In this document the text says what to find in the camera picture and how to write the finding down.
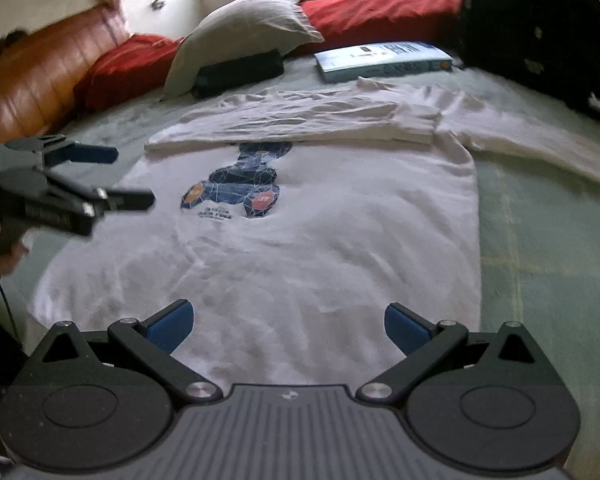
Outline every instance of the black backpack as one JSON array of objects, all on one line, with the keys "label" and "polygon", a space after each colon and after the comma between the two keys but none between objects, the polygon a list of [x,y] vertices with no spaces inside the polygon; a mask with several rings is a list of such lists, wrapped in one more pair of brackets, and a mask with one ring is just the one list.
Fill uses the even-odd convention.
[{"label": "black backpack", "polygon": [[460,54],[600,120],[600,0],[463,0]]}]

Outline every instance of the red pillow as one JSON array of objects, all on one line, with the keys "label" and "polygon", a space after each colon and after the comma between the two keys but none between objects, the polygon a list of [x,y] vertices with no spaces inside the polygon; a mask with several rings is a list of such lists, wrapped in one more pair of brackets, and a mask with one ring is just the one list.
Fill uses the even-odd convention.
[{"label": "red pillow", "polygon": [[300,4],[324,43],[296,48],[306,56],[385,41],[439,43],[460,14],[462,0],[311,0]]},{"label": "red pillow", "polygon": [[109,50],[75,86],[77,109],[101,112],[160,88],[180,41],[137,34]]}]

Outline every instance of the blue gripper pad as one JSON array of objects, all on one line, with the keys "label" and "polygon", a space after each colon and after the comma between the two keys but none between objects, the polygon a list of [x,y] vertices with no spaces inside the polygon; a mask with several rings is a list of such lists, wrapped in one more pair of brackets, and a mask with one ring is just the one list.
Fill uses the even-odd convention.
[{"label": "blue gripper pad", "polygon": [[172,353],[193,330],[194,310],[186,300],[178,300],[142,325],[144,336],[160,350]]},{"label": "blue gripper pad", "polygon": [[71,144],[64,148],[64,154],[72,162],[91,164],[113,164],[118,160],[118,150],[112,146],[90,146]]},{"label": "blue gripper pad", "polygon": [[400,351],[408,356],[431,341],[431,332],[435,325],[424,319],[418,322],[414,318],[419,316],[408,316],[405,311],[407,309],[401,305],[389,305],[384,311],[384,332]]}]

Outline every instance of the cable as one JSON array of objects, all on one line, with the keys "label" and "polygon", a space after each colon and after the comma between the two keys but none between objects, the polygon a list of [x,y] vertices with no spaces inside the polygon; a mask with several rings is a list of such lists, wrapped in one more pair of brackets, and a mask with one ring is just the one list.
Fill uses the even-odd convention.
[{"label": "cable", "polygon": [[22,349],[22,341],[20,340],[20,336],[18,335],[18,329],[16,328],[16,322],[13,319],[13,313],[11,312],[11,307],[9,305],[9,301],[7,301],[7,295],[4,293],[4,289],[0,284],[0,294],[2,295],[2,299],[4,300],[4,305],[7,307],[7,312],[9,313],[9,319],[11,320],[11,328],[13,328],[13,336],[16,338],[16,341],[20,345],[20,349]]}]

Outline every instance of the green bedsheet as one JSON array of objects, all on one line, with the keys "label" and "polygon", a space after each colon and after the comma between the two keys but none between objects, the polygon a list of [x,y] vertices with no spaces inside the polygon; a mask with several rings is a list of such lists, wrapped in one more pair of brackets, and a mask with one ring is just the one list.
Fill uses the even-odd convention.
[{"label": "green bedsheet", "polygon": [[600,479],[600,185],[543,162],[474,158],[482,328],[513,319],[537,339],[582,412],[568,470]]}]

